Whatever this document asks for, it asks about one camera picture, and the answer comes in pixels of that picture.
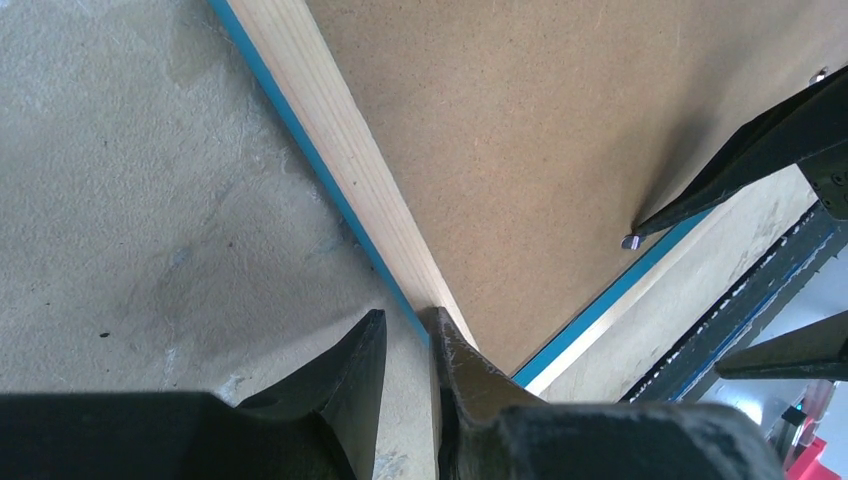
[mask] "plywood sheet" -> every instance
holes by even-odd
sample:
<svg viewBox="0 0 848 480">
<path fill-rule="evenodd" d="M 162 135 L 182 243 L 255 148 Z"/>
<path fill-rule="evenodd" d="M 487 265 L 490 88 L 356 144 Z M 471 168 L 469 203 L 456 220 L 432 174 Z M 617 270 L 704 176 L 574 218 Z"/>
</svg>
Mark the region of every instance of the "plywood sheet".
<svg viewBox="0 0 848 480">
<path fill-rule="evenodd" d="M 506 371 L 635 260 L 618 246 L 634 218 L 841 65 L 848 37 L 830 0 L 307 3 Z"/>
</svg>

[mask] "red object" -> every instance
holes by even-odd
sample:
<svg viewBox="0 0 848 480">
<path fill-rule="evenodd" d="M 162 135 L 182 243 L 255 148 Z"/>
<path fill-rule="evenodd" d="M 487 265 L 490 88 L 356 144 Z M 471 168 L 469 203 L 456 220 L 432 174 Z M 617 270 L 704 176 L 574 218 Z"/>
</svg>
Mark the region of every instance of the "red object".
<svg viewBox="0 0 848 480">
<path fill-rule="evenodd" d="M 789 480 L 840 480 L 842 477 L 819 463 L 819 457 L 824 453 L 826 446 L 827 442 L 816 437 L 798 460 L 789 467 L 786 477 Z"/>
</svg>

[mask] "blue stripe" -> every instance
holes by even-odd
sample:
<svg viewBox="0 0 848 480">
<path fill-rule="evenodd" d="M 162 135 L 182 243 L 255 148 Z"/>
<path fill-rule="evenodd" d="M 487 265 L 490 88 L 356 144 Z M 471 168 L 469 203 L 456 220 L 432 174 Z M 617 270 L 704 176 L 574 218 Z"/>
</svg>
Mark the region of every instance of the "blue stripe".
<svg viewBox="0 0 848 480">
<path fill-rule="evenodd" d="M 303 125 L 300 124 L 289 106 L 289 103 L 286 101 L 286 98 L 283 96 L 283 93 L 280 91 L 279 87 L 277 87 L 277 83 L 274 82 L 271 72 L 268 70 L 268 67 L 265 66 L 265 62 L 262 61 L 262 58 L 259 56 L 259 52 L 256 51 L 256 48 L 253 46 L 253 42 L 250 41 L 250 38 L 247 36 L 244 28 L 242 28 L 241 23 L 239 23 L 238 18 L 236 18 L 235 13 L 233 13 L 226 0 L 209 0 L 209 4 L 212 5 L 215 13 L 218 14 L 218 18 L 221 20 L 221 23 L 230 33 L 230 39 L 233 43 L 235 43 L 239 51 L 241 51 L 244 59 L 247 60 L 247 65 L 253 71 L 253 74 L 256 75 L 256 79 L 259 80 L 259 84 L 262 85 L 262 88 L 265 90 L 265 94 L 268 95 L 268 98 L 271 100 L 274 108 L 277 109 L 277 113 L 280 114 L 283 122 L 285 122 L 289 131 L 291 131 L 295 142 L 297 142 L 298 146 L 303 151 L 306 159 L 309 160 L 309 164 L 312 165 L 312 169 L 315 170 L 315 174 L 318 176 L 318 179 L 324 184 L 324 187 L 330 194 L 330 198 L 332 198 L 336 203 L 336 206 L 341 211 L 342 216 L 345 221 L 347 221 L 351 230 L 353 230 L 354 235 L 356 235 L 356 238 L 359 240 L 359 243 L 362 245 L 365 253 L 368 254 L 368 258 L 371 259 L 374 269 L 388 284 L 389 290 L 391 290 L 392 294 L 397 299 L 401 310 L 403 310 L 403 313 L 412 322 L 413 327 L 426 342 L 428 338 L 427 333 L 421 325 L 421 322 L 418 321 L 418 317 L 415 315 L 415 310 L 412 309 L 412 305 L 409 304 L 409 301 L 403 296 L 403 293 L 401 293 L 400 287 L 394 277 L 392 277 L 392 274 L 389 273 L 386 263 L 383 261 L 383 258 L 380 257 L 380 254 L 377 253 L 377 249 L 374 247 L 371 239 L 368 238 L 368 234 L 365 233 L 365 229 L 362 228 L 359 218 L 356 217 L 356 213 L 353 212 L 353 208 L 351 208 L 347 199 L 345 199 L 344 195 L 342 195 L 339 185 L 333 179 L 329 169 L 327 169 L 327 165 L 324 164 L 324 161 L 318 154 L 318 150 L 315 149 L 315 145 L 312 144 L 312 140 L 310 140 L 309 135 L 307 135 L 306 131 L 303 129 Z"/>
<path fill-rule="evenodd" d="M 680 243 L 696 225 L 706 218 L 712 210 L 699 213 L 669 230 L 668 233 L 654 244 L 645 254 L 627 269 L 604 293 L 602 293 L 586 310 L 583 310 L 569 323 L 553 340 L 516 373 L 512 379 L 515 383 L 526 387 L 544 369 L 548 367 L 562 352 L 564 352 L 578 337 L 595 323 L 615 302 L 672 249 Z"/>
<path fill-rule="evenodd" d="M 315 145 L 313 145 L 312 140 L 303 129 L 303 125 L 300 124 L 289 106 L 289 103 L 283 96 L 283 93 L 280 91 L 279 87 L 277 87 L 276 82 L 274 82 L 274 78 L 271 76 L 271 72 L 268 70 L 268 67 L 265 66 L 265 62 L 262 61 L 262 58 L 259 56 L 259 52 L 256 51 L 256 48 L 253 46 L 253 43 L 250 41 L 247 33 L 242 28 L 241 23 L 239 23 L 238 18 L 236 18 L 235 13 L 233 13 L 232 9 L 230 9 L 226 0 L 208 1 L 218 14 L 218 18 L 221 20 L 221 23 L 230 33 L 231 40 L 238 47 L 239 51 L 241 51 L 241 54 L 244 56 L 248 66 L 253 71 L 253 74 L 256 75 L 259 84 L 265 90 L 265 94 L 268 95 L 268 98 L 271 100 L 274 108 L 276 108 L 277 113 L 279 113 L 283 122 L 285 122 L 286 126 L 291 131 L 295 142 L 297 142 L 298 146 L 309 161 L 309 164 L 312 166 L 313 170 L 315 170 L 318 179 L 324 184 L 324 187 L 327 189 L 330 197 L 341 211 L 345 221 L 347 221 L 351 230 L 353 230 L 353 233 L 356 235 L 356 238 L 359 240 L 362 248 L 365 250 L 368 258 L 374 265 L 374 269 L 380 274 L 386 284 L 388 284 L 389 289 L 395 299 L 397 299 L 404 314 L 409 318 L 421 338 L 427 342 L 427 334 L 421 326 L 421 323 L 418 321 L 415 311 L 409 304 L 406 297 L 404 297 L 397 281 L 395 281 L 394 277 L 389 272 L 383 258 L 377 252 L 377 249 L 374 247 L 374 244 L 371 242 L 368 234 L 359 222 L 359 218 L 357 218 L 356 213 L 354 213 L 353 208 L 351 208 L 350 204 L 347 202 L 347 199 L 342 194 L 335 179 L 333 179 L 333 176 L 327 169 L 327 165 L 324 164 L 324 161 L 315 149 Z M 560 353 L 565 351 L 565 349 L 568 348 L 568 346 L 571 345 L 577 337 L 582 335 L 586 329 L 588 329 L 589 326 L 591 326 L 592 323 L 601 316 L 601 314 L 610 308 L 610 306 L 612 306 L 624 294 L 624 292 L 639 281 L 639 279 L 641 279 L 648 270 L 653 268 L 654 265 L 656 265 L 669 250 L 677 245 L 677 243 L 680 242 L 687 233 L 695 228 L 695 226 L 700 223 L 708 213 L 709 211 L 696 215 L 695 217 L 692 217 L 671 229 L 659 242 L 657 242 L 657 244 L 649 249 L 641 259 L 639 259 L 621 277 L 619 277 L 619 279 L 616 280 L 610 288 L 601 294 L 601 296 L 598 297 L 586 310 L 584 310 L 583 313 L 574 319 L 573 322 L 571 322 L 550 343 L 548 343 L 547 346 L 533 357 L 527 365 L 519 370 L 513 379 L 519 385 L 526 387 L 530 381 L 541 373 L 548 365 L 550 365 L 550 363 L 558 357 Z"/>
</svg>

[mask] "wooden board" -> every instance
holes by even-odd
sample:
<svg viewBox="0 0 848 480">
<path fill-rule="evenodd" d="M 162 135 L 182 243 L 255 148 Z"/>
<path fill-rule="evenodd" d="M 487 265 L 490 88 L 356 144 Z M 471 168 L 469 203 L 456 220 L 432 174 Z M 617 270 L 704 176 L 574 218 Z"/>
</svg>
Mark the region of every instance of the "wooden board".
<svg viewBox="0 0 848 480">
<path fill-rule="evenodd" d="M 306 5 L 210 3 L 407 315 L 444 306 L 476 347 Z"/>
<path fill-rule="evenodd" d="M 506 371 L 636 258 L 635 217 L 844 61 L 837 1 L 308 3 L 356 105 L 299 2 L 229 5 L 413 308 L 452 291 Z"/>
</svg>

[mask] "screw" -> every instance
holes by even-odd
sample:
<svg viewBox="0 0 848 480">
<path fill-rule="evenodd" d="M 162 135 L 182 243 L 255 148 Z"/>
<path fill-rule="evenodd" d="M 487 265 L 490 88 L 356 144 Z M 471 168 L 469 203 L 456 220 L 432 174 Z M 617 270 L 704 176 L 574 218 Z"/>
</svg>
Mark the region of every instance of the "screw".
<svg viewBox="0 0 848 480">
<path fill-rule="evenodd" d="M 627 235 L 621 241 L 621 248 L 625 250 L 638 250 L 639 246 L 642 245 L 642 240 L 643 238 L 639 235 Z"/>
<path fill-rule="evenodd" d="M 828 69 L 827 67 L 822 68 L 810 78 L 810 85 L 815 85 L 816 83 L 821 82 L 822 80 L 824 80 L 824 77 L 826 77 L 828 73 L 830 73 L 830 69 Z"/>
</svg>

